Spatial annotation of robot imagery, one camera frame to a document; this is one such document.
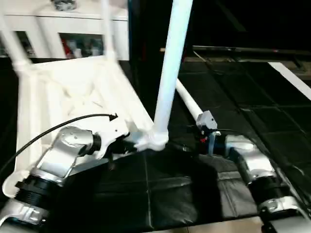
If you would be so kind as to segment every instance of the silver bracket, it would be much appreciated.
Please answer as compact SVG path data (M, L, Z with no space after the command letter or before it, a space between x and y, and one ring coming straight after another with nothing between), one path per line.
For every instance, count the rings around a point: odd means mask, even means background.
M217 129L217 123L210 111L205 111L201 113L197 120L196 125L200 129L202 126L206 126L208 129ZM208 137L208 154L213 155L214 152L214 144L216 136L220 135L220 132L212 132Z

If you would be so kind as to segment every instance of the black tile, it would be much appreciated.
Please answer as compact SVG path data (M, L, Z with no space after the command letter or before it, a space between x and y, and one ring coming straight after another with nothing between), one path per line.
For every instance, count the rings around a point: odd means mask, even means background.
M273 105L261 88L245 73L215 75L215 77L222 83L229 97L241 107Z
M311 162L311 144L301 132L267 133L263 138L280 166Z
M210 64L213 72L223 75L241 74L243 68L235 62L213 62Z
M252 125L262 133L299 131L295 123L278 108L243 109Z
M306 132L311 133L311 107L283 108L293 120Z
M282 168L303 202L311 207L311 164L298 164Z
M203 111L212 107L235 108L212 75L181 74L179 79Z
M243 114L238 110L224 108L210 108L209 110L217 122L217 128L219 129L232 129L243 133L253 131Z
M268 63L244 63L258 85L280 105L311 105L310 100Z
M204 62L183 62L179 73L202 73L207 72L208 68Z

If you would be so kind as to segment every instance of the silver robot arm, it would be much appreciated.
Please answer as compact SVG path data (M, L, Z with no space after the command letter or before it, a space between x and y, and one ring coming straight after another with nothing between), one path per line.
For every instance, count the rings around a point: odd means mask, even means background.
M96 134L72 126L62 128L30 175L16 184L18 193L7 201L0 213L0 232L8 219L21 225L44 224L68 176L108 162L105 158L108 147L128 134L120 118L112 120L106 132ZM84 156L87 159L78 165L77 159ZM11 232L17 232L16 226L12 225L12 229Z
M244 136L227 135L224 156L233 161L249 188L265 233L309 233L311 220L293 187L258 147Z

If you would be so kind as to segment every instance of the white plastic pipe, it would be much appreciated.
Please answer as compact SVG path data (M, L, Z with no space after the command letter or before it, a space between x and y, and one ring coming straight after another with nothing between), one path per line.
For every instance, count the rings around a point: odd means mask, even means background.
M110 15L110 4L109 0L101 0L101 13L103 22L103 43L104 43L104 54L108 60L116 60L116 53L113 47L113 37L112 37L112 20Z
M182 100L184 101L186 107L188 108L189 112L191 113L194 120L198 119L198 116L203 113L202 109L198 106L183 84L177 79L176 82L176 90Z
M167 35L159 94L155 110L154 132L166 133L169 124L176 80L185 44L192 0L173 0Z
M0 35L4 46L9 52L10 58L15 64L28 61L17 35L10 30L4 17L4 13L0 11Z

